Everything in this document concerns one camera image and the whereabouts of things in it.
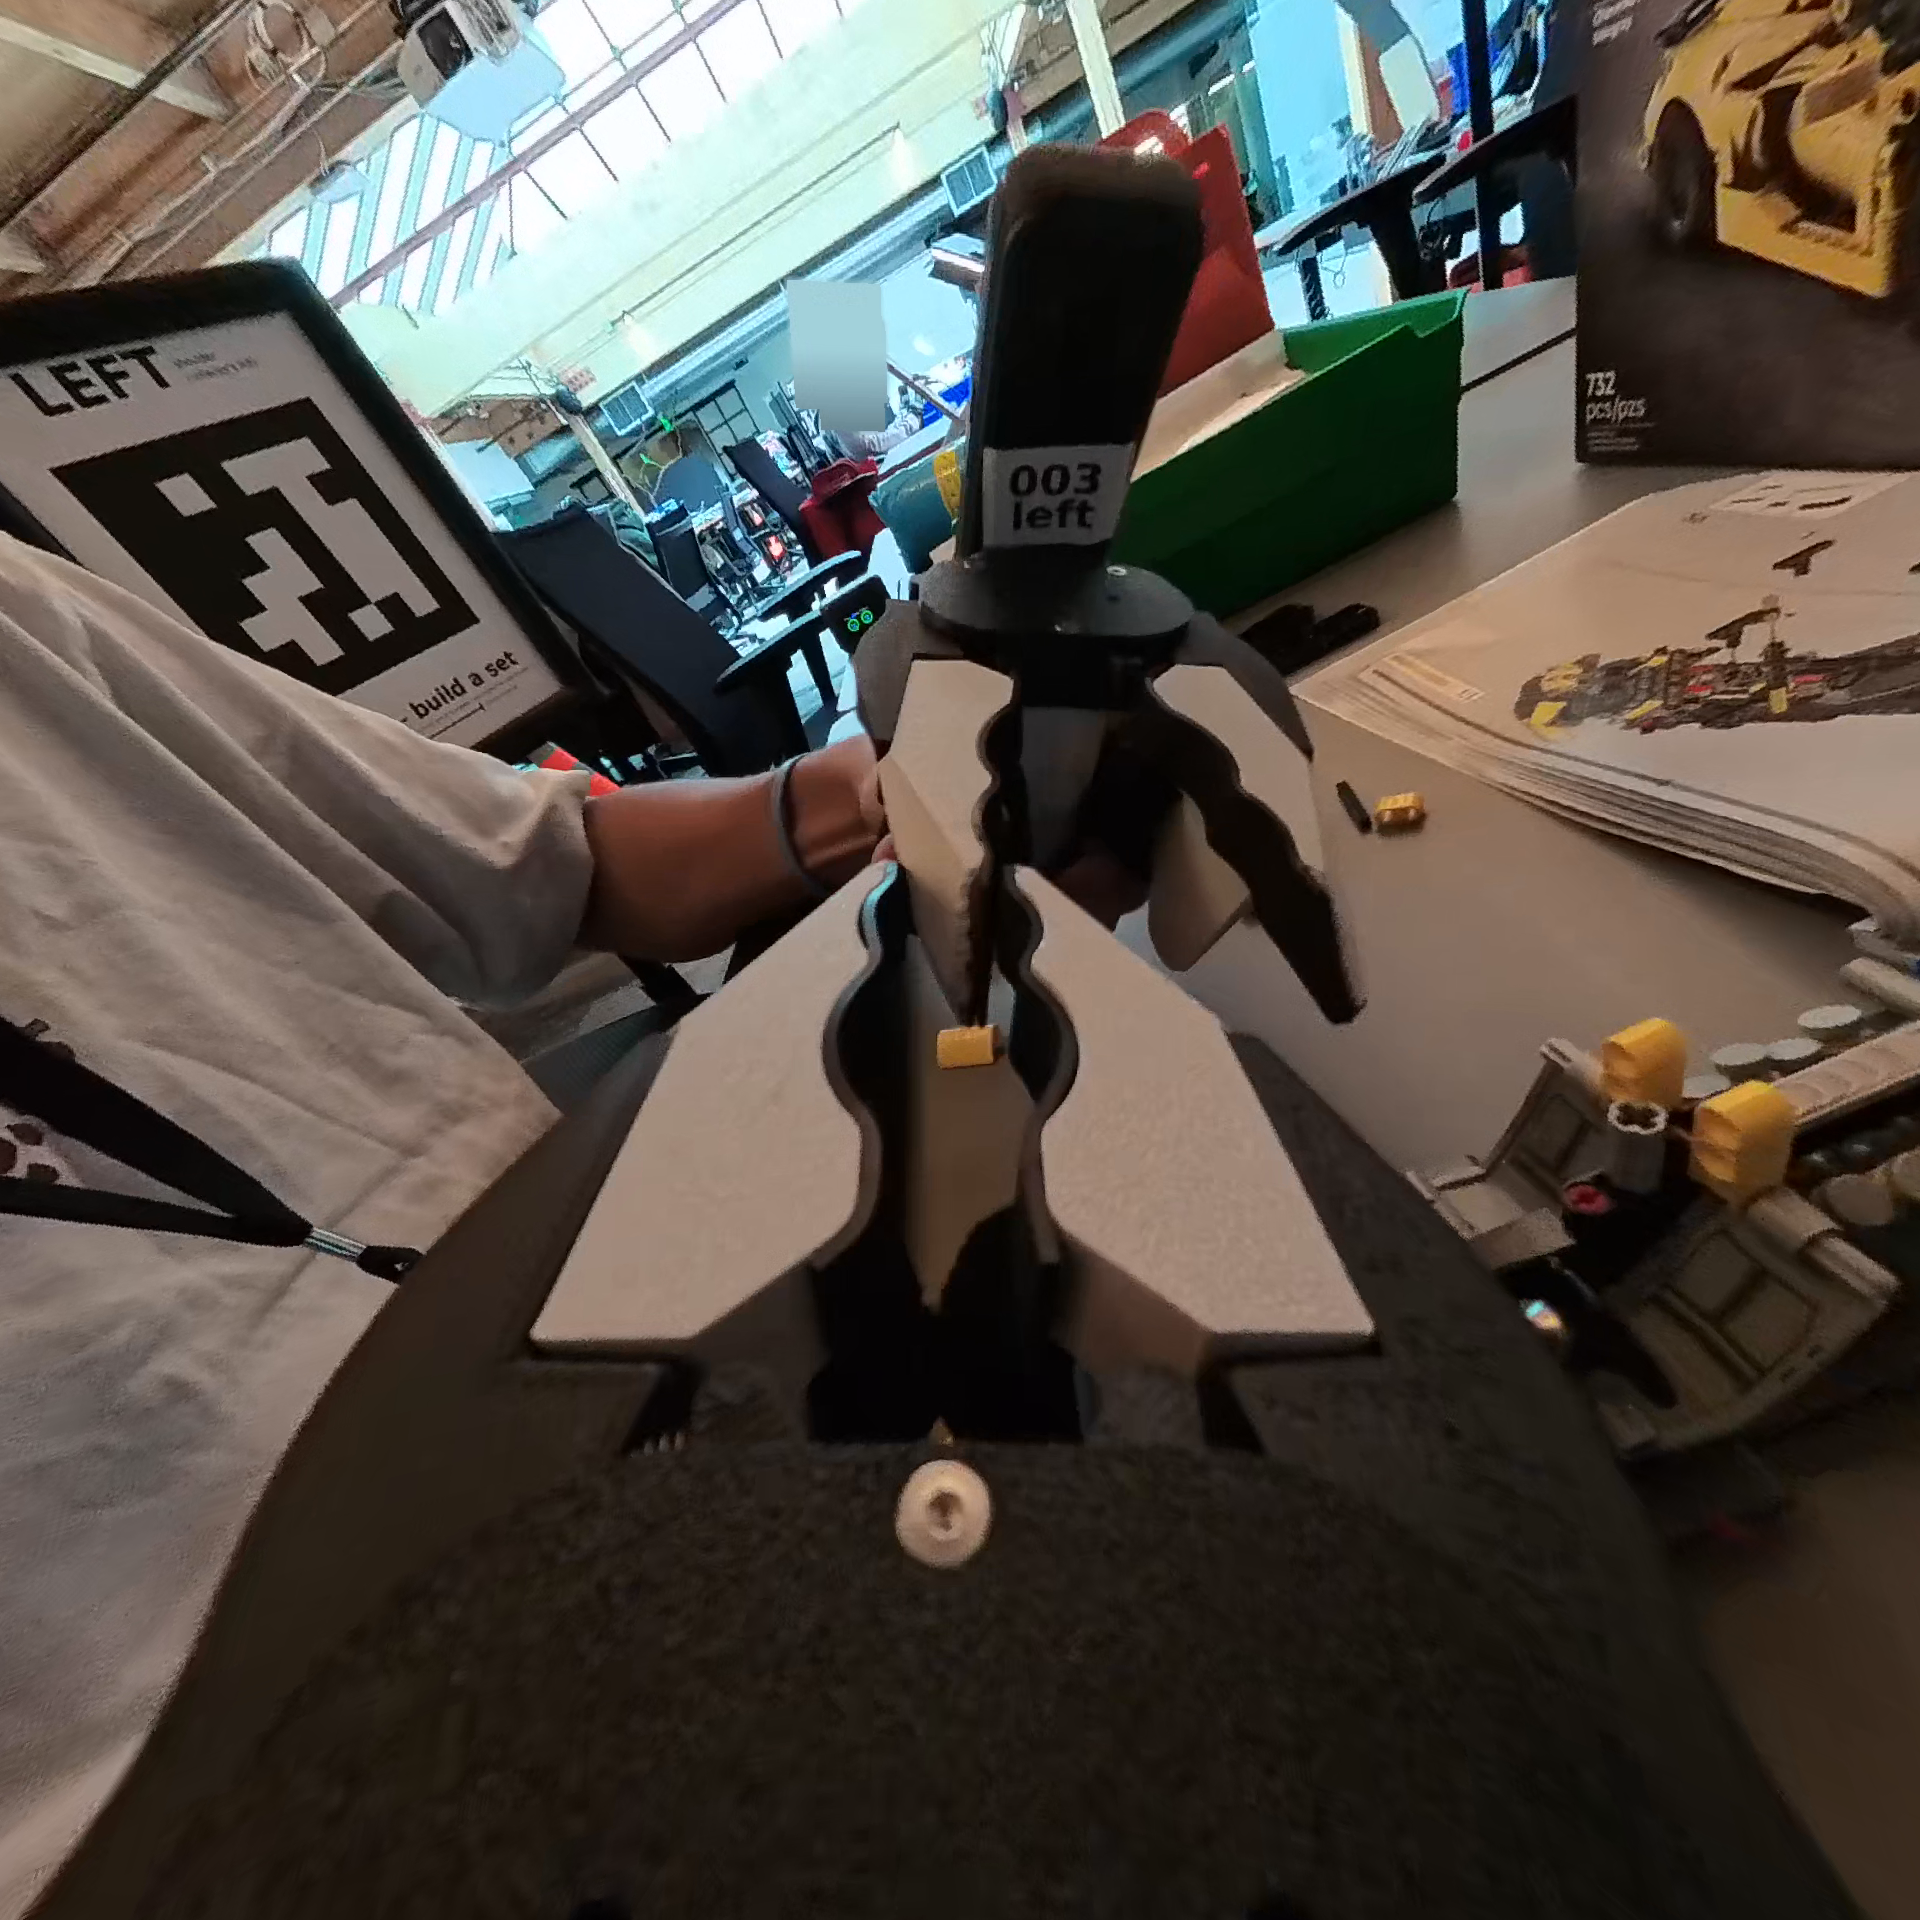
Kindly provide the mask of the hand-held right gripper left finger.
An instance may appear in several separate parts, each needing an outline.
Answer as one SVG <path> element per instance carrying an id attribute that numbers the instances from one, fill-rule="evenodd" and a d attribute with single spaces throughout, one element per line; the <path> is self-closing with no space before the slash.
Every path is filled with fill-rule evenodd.
<path id="1" fill-rule="evenodd" d="M 920 1431 L 912 931 L 905 873 L 868 870 L 668 1042 L 530 1326 L 540 1358 L 664 1370 L 635 1444 L 727 1383 L 815 1440 Z"/>

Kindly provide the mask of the red bag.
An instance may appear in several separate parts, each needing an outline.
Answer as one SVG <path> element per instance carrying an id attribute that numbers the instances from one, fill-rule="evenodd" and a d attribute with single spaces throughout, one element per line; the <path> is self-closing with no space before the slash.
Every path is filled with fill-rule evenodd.
<path id="1" fill-rule="evenodd" d="M 1140 113 L 1105 136 L 1097 146 L 1175 160 L 1198 185 L 1204 247 L 1159 384 L 1159 395 L 1167 398 L 1274 329 L 1256 226 L 1241 191 L 1240 152 L 1230 129 L 1187 136 L 1167 110 Z"/>

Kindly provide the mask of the person's left hand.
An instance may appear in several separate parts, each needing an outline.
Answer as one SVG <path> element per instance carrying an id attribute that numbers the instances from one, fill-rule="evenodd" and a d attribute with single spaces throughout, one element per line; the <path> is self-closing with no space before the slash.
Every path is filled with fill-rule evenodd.
<path id="1" fill-rule="evenodd" d="M 808 864 L 827 892 L 896 857 L 881 793 L 881 755 L 868 737 L 856 734 L 812 755 L 808 779 Z"/>

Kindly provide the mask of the person's left forearm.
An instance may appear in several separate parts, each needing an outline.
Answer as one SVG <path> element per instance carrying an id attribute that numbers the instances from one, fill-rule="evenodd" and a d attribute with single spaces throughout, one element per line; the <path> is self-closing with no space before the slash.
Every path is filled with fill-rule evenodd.
<path id="1" fill-rule="evenodd" d="M 592 872 L 578 947 L 690 962 L 799 911 L 808 890 L 784 852 L 778 798 L 772 775 L 587 798 Z"/>

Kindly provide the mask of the Lego Technic set box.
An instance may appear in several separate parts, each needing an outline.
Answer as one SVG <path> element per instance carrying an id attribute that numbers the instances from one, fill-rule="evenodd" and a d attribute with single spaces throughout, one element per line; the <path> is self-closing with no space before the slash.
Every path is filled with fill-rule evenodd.
<path id="1" fill-rule="evenodd" d="M 1594 6 L 1575 456 L 1918 466 L 1918 6 Z"/>

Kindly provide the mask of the black office chair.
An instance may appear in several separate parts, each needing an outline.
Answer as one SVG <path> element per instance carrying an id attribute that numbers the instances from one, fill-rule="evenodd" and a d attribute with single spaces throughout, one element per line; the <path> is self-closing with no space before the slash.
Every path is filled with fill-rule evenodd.
<path id="1" fill-rule="evenodd" d="M 585 667 L 627 683 L 711 778 L 746 778 L 809 753 L 841 713 L 820 607 L 736 649 L 683 594 L 587 512 L 497 535 Z M 844 584 L 839 593 L 873 575 Z"/>

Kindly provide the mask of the partly built lego car chassis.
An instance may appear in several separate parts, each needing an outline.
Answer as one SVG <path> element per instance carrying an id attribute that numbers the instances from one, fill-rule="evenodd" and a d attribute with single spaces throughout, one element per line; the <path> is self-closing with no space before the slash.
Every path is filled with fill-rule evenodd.
<path id="1" fill-rule="evenodd" d="M 1699 1063 L 1648 1017 L 1551 1041 L 1495 1146 L 1411 1178 L 1587 1385 L 1623 1462 L 1916 1391 L 1916 982 Z"/>

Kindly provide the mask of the open instruction booklet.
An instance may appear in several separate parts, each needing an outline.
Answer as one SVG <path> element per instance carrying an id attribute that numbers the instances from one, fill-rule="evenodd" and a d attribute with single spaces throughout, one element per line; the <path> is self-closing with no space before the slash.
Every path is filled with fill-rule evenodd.
<path id="1" fill-rule="evenodd" d="M 1636 496 L 1300 697 L 1580 825 L 1851 905 L 1872 953 L 1916 960 L 1916 472 Z"/>

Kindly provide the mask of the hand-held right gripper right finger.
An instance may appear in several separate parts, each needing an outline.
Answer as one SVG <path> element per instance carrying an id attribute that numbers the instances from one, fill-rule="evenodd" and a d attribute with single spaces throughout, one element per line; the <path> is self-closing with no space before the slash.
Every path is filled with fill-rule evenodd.
<path id="1" fill-rule="evenodd" d="M 1064 888 L 998 898 L 1010 1146 L 998 1433 L 1080 1438 L 1124 1383 L 1359 1358 L 1376 1319 L 1223 1027 Z"/>

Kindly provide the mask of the grey wristband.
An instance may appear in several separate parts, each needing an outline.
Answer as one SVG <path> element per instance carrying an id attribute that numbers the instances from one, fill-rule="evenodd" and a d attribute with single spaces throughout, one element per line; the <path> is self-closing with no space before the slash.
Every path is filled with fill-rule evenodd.
<path id="1" fill-rule="evenodd" d="M 841 859 L 844 804 L 839 778 L 818 753 L 788 759 L 770 775 L 776 848 L 802 898 L 832 892 L 831 872 Z"/>

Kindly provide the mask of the green box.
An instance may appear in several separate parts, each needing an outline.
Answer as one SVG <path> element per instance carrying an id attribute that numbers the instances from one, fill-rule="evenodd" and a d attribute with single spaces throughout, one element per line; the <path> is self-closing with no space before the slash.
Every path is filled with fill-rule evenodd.
<path id="1" fill-rule="evenodd" d="M 1169 394 L 1112 561 L 1227 618 L 1448 506 L 1465 304 L 1271 329 Z"/>

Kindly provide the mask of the long black lego beam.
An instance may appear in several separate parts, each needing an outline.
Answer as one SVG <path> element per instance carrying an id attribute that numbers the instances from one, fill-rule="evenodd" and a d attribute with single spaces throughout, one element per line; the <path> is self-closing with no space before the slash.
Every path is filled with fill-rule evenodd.
<path id="1" fill-rule="evenodd" d="M 1320 616 L 1308 604 L 1280 604 L 1240 631 L 1263 660 L 1286 678 L 1352 649 L 1380 630 L 1380 612 L 1367 604 L 1350 604 Z"/>

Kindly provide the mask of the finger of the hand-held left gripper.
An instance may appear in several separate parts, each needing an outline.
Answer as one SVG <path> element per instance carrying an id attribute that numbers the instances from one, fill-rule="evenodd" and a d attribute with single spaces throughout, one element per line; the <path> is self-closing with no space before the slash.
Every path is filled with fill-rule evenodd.
<path id="1" fill-rule="evenodd" d="M 1145 696 L 1151 768 L 1175 803 L 1148 882 L 1148 936 L 1195 969 L 1240 923 L 1257 926 L 1323 1019 L 1363 1008 L 1328 864 L 1312 740 L 1270 660 L 1178 660 Z"/>
<path id="2" fill-rule="evenodd" d="M 1018 683 L 975 660 L 915 660 L 881 801 L 911 931 L 958 1024 L 991 1019 L 995 978 L 1024 940 L 1018 904 Z"/>

